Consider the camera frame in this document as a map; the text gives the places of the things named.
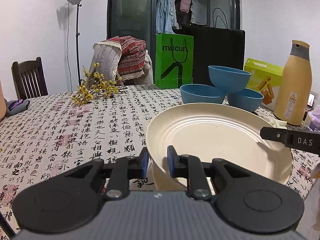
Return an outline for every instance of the hanging clothes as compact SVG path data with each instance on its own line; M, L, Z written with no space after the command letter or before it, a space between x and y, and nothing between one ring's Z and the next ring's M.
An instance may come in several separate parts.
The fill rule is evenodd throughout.
M207 25L207 0L192 0L191 23Z
M190 9L191 0L181 0L180 11L188 13Z
M158 0L156 9L156 33L172 33L172 27L179 28L177 23L175 0Z
M185 13L180 11L180 3L178 2L176 5L176 12L177 12L177 22L179 24L179 29L181 29L182 25L190 25L191 19L191 11L189 13Z

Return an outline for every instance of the sliding wardrobe door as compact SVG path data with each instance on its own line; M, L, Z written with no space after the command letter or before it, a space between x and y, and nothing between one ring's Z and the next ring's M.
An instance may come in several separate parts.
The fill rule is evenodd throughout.
M207 0L207 26L240 29L240 0Z
M107 36L133 36L151 49L152 0L108 0Z

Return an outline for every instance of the floor lamp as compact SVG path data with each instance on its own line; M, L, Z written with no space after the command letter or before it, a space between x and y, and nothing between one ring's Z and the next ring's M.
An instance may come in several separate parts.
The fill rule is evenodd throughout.
M76 52L77 52L77 67L78 67L78 80L79 86L81 85L81 78L80 78L80 68L79 68L79 47L78 47L78 37L80 33L78 32L78 17L79 17L79 7L82 6L80 4L81 0L67 0L68 3L72 5L77 5L77 20L76 20Z

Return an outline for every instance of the snack box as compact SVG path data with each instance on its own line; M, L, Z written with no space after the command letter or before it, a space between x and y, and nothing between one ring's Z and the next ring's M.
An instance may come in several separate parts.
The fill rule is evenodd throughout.
M282 82L283 67L248 58L244 70L251 73L246 88L264 95L261 105L273 110Z

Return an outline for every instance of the red patterned fabric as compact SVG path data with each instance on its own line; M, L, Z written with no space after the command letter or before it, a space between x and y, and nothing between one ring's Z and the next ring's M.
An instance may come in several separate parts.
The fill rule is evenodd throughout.
M138 78L143 74L143 65L146 58L146 42L131 36L108 39L119 42L122 53L118 64L119 75L123 80Z

